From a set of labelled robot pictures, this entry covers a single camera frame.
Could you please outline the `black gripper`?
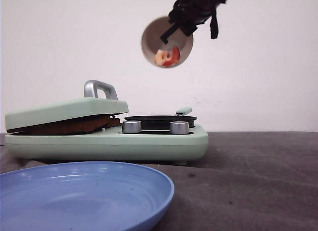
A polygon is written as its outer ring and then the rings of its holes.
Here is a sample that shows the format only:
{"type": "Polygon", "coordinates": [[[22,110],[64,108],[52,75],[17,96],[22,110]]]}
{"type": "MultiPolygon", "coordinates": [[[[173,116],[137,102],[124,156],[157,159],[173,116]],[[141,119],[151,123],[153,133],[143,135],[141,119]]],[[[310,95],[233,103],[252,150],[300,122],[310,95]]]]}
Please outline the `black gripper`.
{"type": "Polygon", "coordinates": [[[185,36],[191,36],[197,26],[210,22],[210,35],[218,36],[217,7],[227,0],[177,0],[169,12],[169,23],[172,25],[160,36],[164,44],[180,42],[181,31],[185,36]]]}

